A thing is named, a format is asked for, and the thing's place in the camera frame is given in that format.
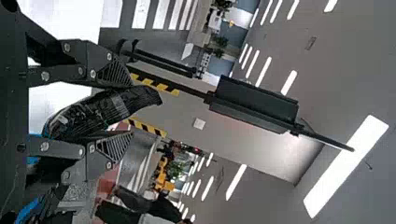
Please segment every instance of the bolt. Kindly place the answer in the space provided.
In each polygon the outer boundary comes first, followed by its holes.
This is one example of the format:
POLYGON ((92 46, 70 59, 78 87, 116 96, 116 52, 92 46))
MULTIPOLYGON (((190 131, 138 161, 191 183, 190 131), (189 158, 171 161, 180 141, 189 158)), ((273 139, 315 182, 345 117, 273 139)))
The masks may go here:
POLYGON ((26 144, 20 143, 17 145, 17 151, 19 151, 20 153, 23 153, 25 150, 26 150, 26 144))
POLYGON ((95 152, 95 146, 94 145, 90 145, 90 153, 95 152))
POLYGON ((50 147, 50 144, 48 142, 43 142, 40 146, 41 151, 48 151, 50 147))
POLYGON ((70 45, 65 43, 64 44, 64 51, 69 52, 70 51, 70 45))
POLYGON ((63 179, 63 180, 67 180, 67 179, 69 179, 69 178, 70 178, 70 172, 65 171, 65 172, 62 174, 62 179, 63 179))
POLYGON ((78 73, 82 76, 82 74, 84 74, 84 70, 82 70, 82 67, 78 68, 78 73))
POLYGON ((50 73, 44 71, 41 73, 41 79, 43 79, 43 81, 48 81, 50 80, 50 73))
POLYGON ((91 78, 95 78, 96 77, 96 72, 95 70, 91 70, 91 78))
POLYGON ((111 161, 108 161, 108 162, 107 162, 106 168, 107 168, 107 170, 111 169, 111 161))

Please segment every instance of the yellow and black warning stripe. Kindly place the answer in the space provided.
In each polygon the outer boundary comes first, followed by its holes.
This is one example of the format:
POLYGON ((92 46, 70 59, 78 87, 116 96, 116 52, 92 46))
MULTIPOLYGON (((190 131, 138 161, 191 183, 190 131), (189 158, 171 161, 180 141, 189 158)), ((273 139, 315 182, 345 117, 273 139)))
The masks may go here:
POLYGON ((158 91, 165 91, 165 92, 168 92, 168 93, 170 93, 171 95, 174 95, 174 96, 178 96, 180 94, 180 91, 176 90, 173 87, 170 87, 170 86, 165 85, 165 84, 163 84, 163 83, 161 83, 159 81, 152 80, 152 79, 147 78, 147 77, 139 76, 138 74, 135 74, 135 73, 131 73, 131 78, 133 80, 135 80, 135 81, 139 81, 139 82, 141 82, 141 83, 143 83, 145 85, 148 85, 148 86, 150 86, 150 87, 152 87, 152 88, 154 88, 154 89, 156 89, 158 91))
POLYGON ((150 124, 147 124, 146 122, 142 122, 142 121, 138 120, 138 118, 130 117, 128 119, 123 120, 122 122, 130 124, 131 126, 134 126, 137 129, 146 131, 148 133, 156 134, 162 138, 165 138, 166 135, 168 135, 168 133, 166 131, 156 128, 150 124))

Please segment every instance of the ceiling light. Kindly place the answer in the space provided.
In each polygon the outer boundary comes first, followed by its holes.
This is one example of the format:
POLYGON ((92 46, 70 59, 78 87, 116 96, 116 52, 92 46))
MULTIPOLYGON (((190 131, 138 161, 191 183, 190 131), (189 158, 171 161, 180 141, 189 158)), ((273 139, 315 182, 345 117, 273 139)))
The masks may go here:
POLYGON ((180 209, 178 211, 183 212, 183 209, 184 209, 184 203, 180 206, 180 209))
POLYGON ((199 163, 199 166, 198 166, 198 172, 201 171, 202 165, 204 165, 204 161, 205 161, 205 157, 202 157, 201 162, 199 163))
POLYGON ((198 165, 199 165, 199 163, 197 162, 197 160, 195 160, 195 164, 192 167, 192 172, 191 172, 192 175, 194 175, 195 172, 197 171, 198 165))
POLYGON ((215 180, 214 176, 211 176, 209 181, 207 182, 204 193, 202 194, 201 200, 202 202, 205 200, 207 193, 209 193, 210 187, 212 187, 213 181, 215 180))
POLYGON ((184 210, 184 213, 183 213, 183 216, 181 217, 181 219, 186 218, 188 213, 189 213, 189 208, 186 208, 186 210, 184 210))
POLYGON ((250 28, 253 26, 253 24, 254 24, 254 21, 256 20, 256 17, 257 17, 257 14, 259 13, 259 9, 257 8, 256 9, 256 12, 254 13, 254 15, 253 15, 253 19, 251 20, 251 22, 250 22, 250 28))
POLYGON ((187 192, 187 189, 189 189, 190 183, 185 184, 186 188, 184 188, 184 191, 181 193, 185 194, 187 192))
POLYGON ((274 0, 270 0, 268 3, 267 9, 265 9, 264 15, 262 16, 262 21, 260 22, 260 25, 264 25, 265 20, 267 19, 268 12, 270 12, 271 5, 273 4, 274 0))
POLYGON ((238 172, 236 173, 235 177, 233 178, 233 182, 231 182, 230 187, 228 187, 227 192, 225 193, 225 200, 228 201, 230 200, 231 196, 233 196, 233 191, 235 190, 236 186, 238 185, 239 181, 242 178, 242 175, 246 171, 247 166, 245 164, 242 164, 239 167, 238 172))
POLYGON ((194 184, 195 183, 192 181, 191 184, 190 184, 189 190, 187 191, 187 196, 190 196, 192 188, 194 188, 194 184))
POLYGON ((195 196, 197 195, 199 187, 201 187, 201 179, 198 180, 198 183, 195 186, 194 192, 192 193, 192 198, 195 198, 195 196))
POLYGON ((282 6, 283 0, 279 0, 277 2, 276 8, 274 10, 273 16, 271 17, 270 23, 273 23, 275 21, 275 18, 277 16, 277 13, 279 12, 280 7, 282 6))
POLYGON ((268 57, 268 58, 267 58, 267 61, 266 61, 265 64, 264 64, 264 66, 262 67, 262 71, 260 72, 259 79, 257 79, 256 85, 255 85, 256 87, 259 87, 260 84, 262 84, 262 79, 264 78, 265 73, 267 72, 268 67, 269 67, 270 64, 271 64, 271 61, 272 61, 272 58, 271 58, 271 57, 268 57))
POLYGON ((195 219, 196 219, 196 215, 194 214, 194 215, 192 215, 192 217, 190 218, 190 221, 191 221, 191 222, 194 222, 195 219))
POLYGON ((324 12, 331 12, 334 10, 335 5, 337 5, 338 0, 329 0, 327 6, 324 8, 324 12))
POLYGON ((309 216, 315 217, 318 214, 388 127, 388 124, 371 115, 364 120, 346 143, 354 147, 355 152, 342 150, 304 198, 309 216))
POLYGON ((259 50, 256 50, 256 53, 255 53, 254 56, 253 56, 253 61, 251 61, 250 67, 249 67, 248 70, 247 70, 246 78, 248 78, 248 77, 250 76, 251 70, 253 69, 253 66, 254 66, 254 64, 256 63, 257 57, 259 57, 259 54, 260 54, 260 51, 259 51, 259 50))
POLYGON ((297 78, 297 72, 294 70, 291 71, 288 79, 285 82, 285 85, 283 85, 283 88, 280 91, 283 95, 288 94, 288 91, 290 90, 290 87, 296 78, 297 78))
POLYGON ((248 57, 250 56, 250 53, 252 50, 253 50, 253 47, 250 46, 250 48, 248 48, 248 51, 247 51, 247 57, 245 58, 244 63, 242 63, 242 70, 244 70, 245 65, 247 65, 248 57))
POLYGON ((241 57, 239 57, 239 62, 240 63, 244 59, 244 56, 245 56, 245 53, 247 52, 247 49, 248 49, 248 44, 245 44, 245 47, 244 47, 244 49, 242 50, 242 53, 241 53, 241 57))
POLYGON ((192 174, 192 170, 194 169, 194 167, 192 166, 189 170, 189 176, 192 174))
POLYGON ((207 159, 207 162, 206 162, 206 167, 209 167, 209 165, 210 165, 210 162, 211 162, 211 161, 212 161, 212 159, 213 159, 213 156, 214 156, 213 152, 212 152, 212 153, 210 153, 210 155, 209 155, 209 159, 207 159))
POLYGON ((296 11, 297 6, 299 4, 300 4, 300 0, 294 0, 294 3, 293 3, 293 5, 290 8, 290 11, 289 11, 289 14, 288 14, 288 17, 287 17, 288 21, 291 20, 291 18, 293 18, 294 12, 296 11))

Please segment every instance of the person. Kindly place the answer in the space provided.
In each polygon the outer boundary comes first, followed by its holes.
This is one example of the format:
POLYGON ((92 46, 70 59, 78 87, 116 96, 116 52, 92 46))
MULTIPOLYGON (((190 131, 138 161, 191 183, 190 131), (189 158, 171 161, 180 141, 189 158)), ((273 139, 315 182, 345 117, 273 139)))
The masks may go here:
MULTIPOLYGON (((174 224, 175 222, 155 217, 150 214, 141 214, 130 211, 104 200, 100 200, 95 215, 107 224, 174 224)), ((189 219, 180 220, 177 224, 192 224, 189 219)))
POLYGON ((115 186, 110 196, 116 196, 130 209, 137 213, 148 213, 155 217, 161 217, 173 223, 182 220, 179 210, 165 198, 163 194, 159 194, 157 200, 151 201, 134 193, 123 186, 115 186))

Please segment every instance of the metal bracket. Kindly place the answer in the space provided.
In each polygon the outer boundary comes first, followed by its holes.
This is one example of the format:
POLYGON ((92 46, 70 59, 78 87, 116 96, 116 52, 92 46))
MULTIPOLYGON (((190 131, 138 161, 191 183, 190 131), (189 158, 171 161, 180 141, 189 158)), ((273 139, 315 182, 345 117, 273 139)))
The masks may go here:
POLYGON ((27 149, 29 156, 53 157, 70 160, 81 160, 85 155, 85 147, 62 141, 28 135, 27 149))

